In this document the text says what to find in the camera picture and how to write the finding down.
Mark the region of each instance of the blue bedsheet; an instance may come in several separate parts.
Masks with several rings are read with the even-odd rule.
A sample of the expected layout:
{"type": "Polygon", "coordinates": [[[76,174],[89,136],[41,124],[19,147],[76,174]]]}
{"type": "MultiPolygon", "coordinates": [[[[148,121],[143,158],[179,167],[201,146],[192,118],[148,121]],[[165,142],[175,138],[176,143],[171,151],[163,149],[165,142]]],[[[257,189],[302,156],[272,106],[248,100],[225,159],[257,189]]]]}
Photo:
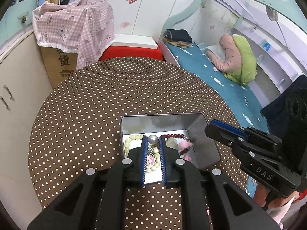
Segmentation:
{"type": "MultiPolygon", "coordinates": [[[[215,72],[212,62],[196,44],[187,49],[170,44],[166,44],[166,46],[183,69],[193,73],[218,92],[232,110],[240,126],[251,126],[268,132],[267,122],[260,114],[262,107],[248,85],[241,86],[226,79],[220,71],[215,72]]],[[[250,197],[254,197],[256,186],[255,180],[249,177],[246,193],[250,197]]]]}

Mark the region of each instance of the metal screw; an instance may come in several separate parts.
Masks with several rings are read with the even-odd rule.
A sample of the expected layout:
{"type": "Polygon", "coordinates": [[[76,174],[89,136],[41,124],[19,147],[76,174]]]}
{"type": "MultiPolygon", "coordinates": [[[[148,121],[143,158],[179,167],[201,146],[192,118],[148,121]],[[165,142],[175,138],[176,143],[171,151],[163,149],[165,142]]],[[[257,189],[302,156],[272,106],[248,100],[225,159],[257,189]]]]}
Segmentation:
{"type": "Polygon", "coordinates": [[[185,164],[185,160],[183,160],[183,159],[181,159],[181,158],[178,158],[178,159],[176,160],[176,163],[177,163],[178,165],[184,165],[184,164],[185,164]]]}
{"type": "Polygon", "coordinates": [[[89,169],[87,169],[87,170],[86,170],[86,172],[85,172],[85,173],[86,173],[87,175],[93,175],[93,174],[95,174],[95,172],[96,172],[96,170],[95,170],[95,169],[93,169],[93,168],[89,168],[89,169]]]}
{"type": "Polygon", "coordinates": [[[212,170],[212,174],[214,174],[214,175],[220,175],[222,172],[221,172],[221,170],[220,169],[213,169],[212,170]]]}
{"type": "Polygon", "coordinates": [[[130,158],[125,158],[122,160],[122,163],[125,164],[125,165],[128,165],[130,163],[132,163],[132,160],[130,158]]]}

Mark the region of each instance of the folded scarf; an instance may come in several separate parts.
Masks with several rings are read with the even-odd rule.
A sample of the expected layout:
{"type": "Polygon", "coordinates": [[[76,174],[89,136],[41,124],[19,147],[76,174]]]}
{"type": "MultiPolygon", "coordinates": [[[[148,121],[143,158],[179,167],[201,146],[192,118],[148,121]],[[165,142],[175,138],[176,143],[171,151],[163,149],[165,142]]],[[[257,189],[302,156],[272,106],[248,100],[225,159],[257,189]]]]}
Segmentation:
{"type": "Polygon", "coordinates": [[[168,40],[165,36],[163,36],[163,41],[165,43],[171,44],[175,47],[182,47],[182,48],[187,48],[187,47],[190,47],[192,45],[192,43],[189,43],[189,42],[171,41],[171,40],[168,40]]]}

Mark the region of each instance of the cabinet door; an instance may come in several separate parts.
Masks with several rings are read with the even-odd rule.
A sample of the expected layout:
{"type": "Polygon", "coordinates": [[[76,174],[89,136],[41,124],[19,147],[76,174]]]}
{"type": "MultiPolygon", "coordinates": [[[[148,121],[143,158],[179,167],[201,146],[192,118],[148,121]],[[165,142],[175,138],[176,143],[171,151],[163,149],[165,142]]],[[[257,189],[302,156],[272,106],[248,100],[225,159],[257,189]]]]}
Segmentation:
{"type": "Polygon", "coordinates": [[[0,200],[22,230],[40,213],[28,170],[29,133],[0,101],[0,200]]]}
{"type": "Polygon", "coordinates": [[[34,34],[18,44],[0,64],[0,96],[27,132],[52,88],[34,34]],[[3,87],[7,86],[13,96],[3,87]]]}
{"type": "Polygon", "coordinates": [[[41,211],[28,170],[28,152],[32,124],[51,91],[32,33],[0,64],[0,96],[9,106],[8,110],[0,100],[0,200],[21,229],[41,211]]]}

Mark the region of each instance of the polka dot tablecloth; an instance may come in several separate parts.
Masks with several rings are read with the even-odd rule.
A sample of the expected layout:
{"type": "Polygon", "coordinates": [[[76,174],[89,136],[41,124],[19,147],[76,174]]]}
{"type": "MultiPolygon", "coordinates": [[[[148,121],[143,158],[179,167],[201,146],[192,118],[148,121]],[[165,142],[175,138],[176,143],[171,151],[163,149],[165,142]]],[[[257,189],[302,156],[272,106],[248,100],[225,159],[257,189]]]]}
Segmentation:
{"type": "MultiPolygon", "coordinates": [[[[239,126],[210,86],[167,62],[113,58],[81,69],[54,89],[33,124],[29,171],[41,205],[46,207],[88,167],[107,169],[123,158],[121,116],[190,112],[239,126]]],[[[239,160],[229,147],[217,147],[221,162],[213,167],[245,190],[248,176],[239,160]]],[[[125,229],[182,228],[180,189],[162,184],[127,189],[125,207],[125,229]]]]}

